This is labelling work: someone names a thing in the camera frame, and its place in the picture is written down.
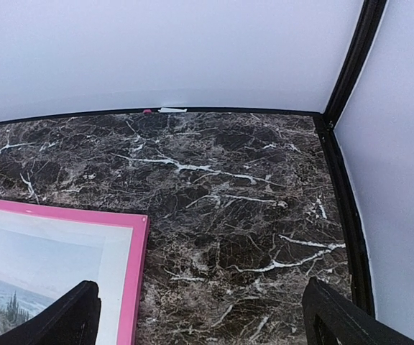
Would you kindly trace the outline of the landscape photo print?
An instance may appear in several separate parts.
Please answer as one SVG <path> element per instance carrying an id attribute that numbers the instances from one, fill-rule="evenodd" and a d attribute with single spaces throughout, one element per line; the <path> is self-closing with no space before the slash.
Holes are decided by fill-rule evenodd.
<path id="1" fill-rule="evenodd" d="M 83 280 L 98 280 L 104 238 L 0 228 L 0 335 L 34 318 Z"/>

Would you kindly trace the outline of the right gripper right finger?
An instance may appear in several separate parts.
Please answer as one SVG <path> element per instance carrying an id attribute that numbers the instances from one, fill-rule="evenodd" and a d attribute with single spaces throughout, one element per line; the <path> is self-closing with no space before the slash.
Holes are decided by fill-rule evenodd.
<path id="1" fill-rule="evenodd" d="M 308 344 L 412 343 L 315 277 L 305 287 L 302 306 Z"/>

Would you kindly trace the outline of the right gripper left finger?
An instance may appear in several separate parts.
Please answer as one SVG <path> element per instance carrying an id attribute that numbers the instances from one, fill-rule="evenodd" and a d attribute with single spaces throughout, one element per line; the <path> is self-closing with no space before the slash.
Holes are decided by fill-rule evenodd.
<path id="1" fill-rule="evenodd" d="M 84 280 L 34 318 L 0 335 L 0 344 L 95 344 L 100 315 L 98 285 Z"/>

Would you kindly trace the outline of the pink wooden picture frame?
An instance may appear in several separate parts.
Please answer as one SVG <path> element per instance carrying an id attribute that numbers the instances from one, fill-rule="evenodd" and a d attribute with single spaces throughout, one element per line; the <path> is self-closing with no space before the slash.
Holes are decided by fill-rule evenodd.
<path id="1" fill-rule="evenodd" d="M 0 200 L 0 211 L 132 229 L 116 344 L 134 343 L 142 287 L 144 256 L 149 233 L 149 219 L 147 216 L 142 214 L 109 213 L 40 206 L 3 200 Z"/>

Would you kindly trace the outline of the white mat board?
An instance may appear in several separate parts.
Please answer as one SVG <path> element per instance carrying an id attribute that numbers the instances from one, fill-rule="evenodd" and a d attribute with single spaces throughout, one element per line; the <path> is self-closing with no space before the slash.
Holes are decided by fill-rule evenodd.
<path id="1" fill-rule="evenodd" d="M 132 229 L 44 218 L 0 211 L 0 228 L 30 235 L 53 238 L 66 234 L 85 234 L 104 239 L 98 272 L 98 296 L 101 316 L 97 344 L 116 344 L 124 278 L 131 244 Z"/>

